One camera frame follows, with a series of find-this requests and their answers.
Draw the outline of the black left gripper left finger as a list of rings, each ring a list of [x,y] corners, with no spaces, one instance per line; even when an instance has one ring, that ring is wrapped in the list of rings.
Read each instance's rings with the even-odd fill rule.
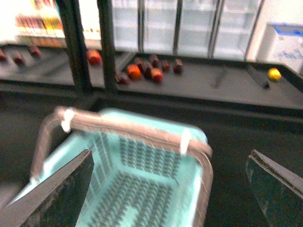
[[[84,150],[0,212],[2,227],[74,227],[85,201],[94,161]]]

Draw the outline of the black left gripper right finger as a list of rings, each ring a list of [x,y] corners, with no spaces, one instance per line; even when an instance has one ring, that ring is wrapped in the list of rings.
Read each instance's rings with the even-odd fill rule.
[[[300,176],[257,150],[248,156],[246,174],[269,226],[303,225],[303,179]]]

